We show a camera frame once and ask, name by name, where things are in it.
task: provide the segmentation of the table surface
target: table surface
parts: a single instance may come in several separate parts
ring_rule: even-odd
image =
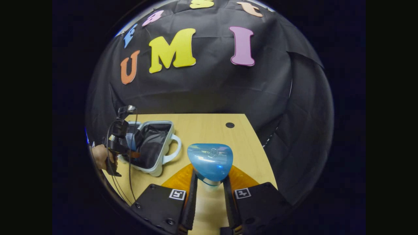
[[[129,115],[126,121],[135,121],[136,115]],[[174,124],[177,135],[182,141],[180,153],[172,161],[163,165],[159,177],[153,177],[131,168],[132,189],[136,197],[149,184],[162,185],[167,179],[183,167],[190,164],[187,148],[194,143],[221,143],[228,145],[234,154],[233,165],[244,171],[258,183],[271,182],[277,188],[273,171],[267,156],[245,114],[144,114],[138,115],[138,122],[169,120]],[[234,123],[233,128],[226,123]],[[168,154],[177,149],[177,142],[170,145]],[[119,161],[117,171],[122,177],[116,177],[124,194],[122,197],[131,205],[135,200],[129,186],[129,165]],[[103,171],[109,183],[115,187],[112,178]],[[219,234],[220,227],[228,226],[224,188],[208,192],[204,183],[198,181],[194,234]]]

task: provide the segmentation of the hand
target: hand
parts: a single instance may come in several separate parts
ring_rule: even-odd
[[[107,148],[101,144],[92,148],[93,158],[96,161],[96,165],[99,169],[106,170],[106,161],[107,161]],[[113,154],[109,151],[109,159],[112,163],[117,165],[117,157],[115,158]]]

